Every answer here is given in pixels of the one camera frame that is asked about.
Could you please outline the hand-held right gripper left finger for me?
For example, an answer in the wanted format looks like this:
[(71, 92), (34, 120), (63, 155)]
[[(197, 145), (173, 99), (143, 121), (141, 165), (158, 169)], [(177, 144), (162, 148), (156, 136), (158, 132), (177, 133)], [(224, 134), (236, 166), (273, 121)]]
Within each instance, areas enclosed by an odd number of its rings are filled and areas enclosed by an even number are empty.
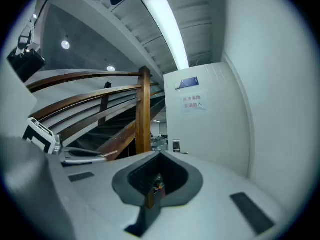
[(152, 208), (124, 203), (114, 191), (117, 172), (154, 155), (153, 151), (110, 162), (64, 167), (48, 155), (50, 173), (78, 239), (137, 239), (160, 215), (159, 199)]

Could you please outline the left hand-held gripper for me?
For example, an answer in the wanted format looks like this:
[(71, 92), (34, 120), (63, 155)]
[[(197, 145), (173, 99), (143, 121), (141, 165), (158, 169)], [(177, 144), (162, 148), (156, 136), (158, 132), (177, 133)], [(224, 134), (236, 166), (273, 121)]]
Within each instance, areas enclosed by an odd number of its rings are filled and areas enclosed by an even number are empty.
[[(46, 154), (59, 155), (63, 149), (61, 135), (54, 134), (33, 117), (27, 119), (22, 139), (35, 144)], [(62, 164), (85, 165), (107, 162), (107, 159), (103, 157), (104, 155), (97, 151), (75, 147), (65, 147), (63, 151), (71, 156), (61, 160)]]

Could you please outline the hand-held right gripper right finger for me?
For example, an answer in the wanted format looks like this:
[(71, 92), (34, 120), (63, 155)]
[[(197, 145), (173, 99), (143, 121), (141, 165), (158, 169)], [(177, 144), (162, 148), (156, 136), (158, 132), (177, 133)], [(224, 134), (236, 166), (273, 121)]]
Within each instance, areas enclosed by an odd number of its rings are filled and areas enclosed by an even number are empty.
[(200, 192), (187, 205), (166, 207), (144, 234), (146, 240), (252, 240), (255, 232), (231, 195), (245, 193), (274, 222), (284, 209), (245, 177), (186, 154), (174, 157), (196, 167), (203, 176)]

